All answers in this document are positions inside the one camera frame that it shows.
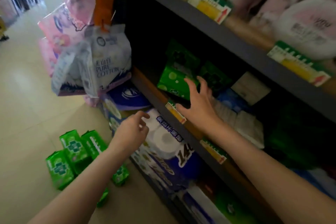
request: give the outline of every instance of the hand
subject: hand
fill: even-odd
[[[146,123],[141,119],[142,117],[149,119],[149,114],[138,111],[124,120],[115,132],[109,147],[119,148],[127,154],[127,157],[135,152],[145,141],[149,132]]]
[[[180,104],[176,104],[177,110],[193,123],[203,133],[209,134],[209,129],[214,123],[222,122],[212,107],[213,96],[212,90],[208,88],[207,82],[200,76],[197,77],[201,83],[201,90],[198,93],[196,85],[193,81],[185,78],[185,82],[190,90],[190,109],[184,108]]]

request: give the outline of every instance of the forearm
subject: forearm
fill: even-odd
[[[216,122],[209,136],[233,158],[284,223],[332,223],[336,203],[257,149],[229,125]]]
[[[29,224],[88,223],[112,175],[128,154],[109,147]]]

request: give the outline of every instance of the person's left hand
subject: person's left hand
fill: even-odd
[[[142,117],[149,119],[149,114],[138,111],[124,120],[115,132],[110,147],[118,147],[128,156],[135,152],[145,141],[149,132],[146,123],[141,119]]]

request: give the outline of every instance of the store shelf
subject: store shelf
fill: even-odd
[[[268,203],[263,199],[256,188],[246,179],[229,160],[220,165],[211,154],[200,144],[203,134],[189,121],[181,124],[165,107],[168,98],[153,82],[156,82],[156,73],[146,70],[146,76],[136,67],[133,67],[131,81],[145,95],[150,103],[161,113],[163,118],[194,148],[208,166],[220,179],[245,203],[251,211],[264,223],[282,223]]]
[[[189,5],[182,0],[156,0],[179,17],[186,20],[195,28],[202,31],[205,35],[216,41],[218,44],[234,53],[247,64],[258,70],[266,77],[283,87],[285,90],[313,107],[316,111],[324,115],[336,123],[336,100],[329,94],[325,93],[321,88],[317,88],[308,82],[298,77],[295,73],[291,72],[281,64],[267,57],[267,49],[272,46],[272,41],[266,39],[261,43],[261,48],[252,44],[254,40],[242,40],[238,35],[239,30],[235,30],[235,34],[231,29],[237,29],[236,25],[241,24],[235,17],[228,17],[224,22],[226,25],[218,25],[216,22],[209,19],[206,15]],[[324,87],[326,92],[334,92],[332,86],[335,83],[328,83],[328,88]]]
[[[130,158],[130,160],[180,224],[197,224],[196,220],[178,197],[175,197],[173,200],[168,198],[166,194],[154,184],[152,179],[141,170],[137,163],[132,158]]]

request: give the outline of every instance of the tiled floor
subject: tiled floor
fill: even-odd
[[[0,223],[28,222],[59,192],[53,188],[45,158],[60,150],[58,137],[77,129],[97,130],[109,141],[108,123],[81,96],[57,97],[50,89],[37,40],[37,21],[61,0],[45,0],[23,14],[0,43]],[[122,188],[109,185],[107,204],[97,209],[90,224],[176,223],[135,167]]]

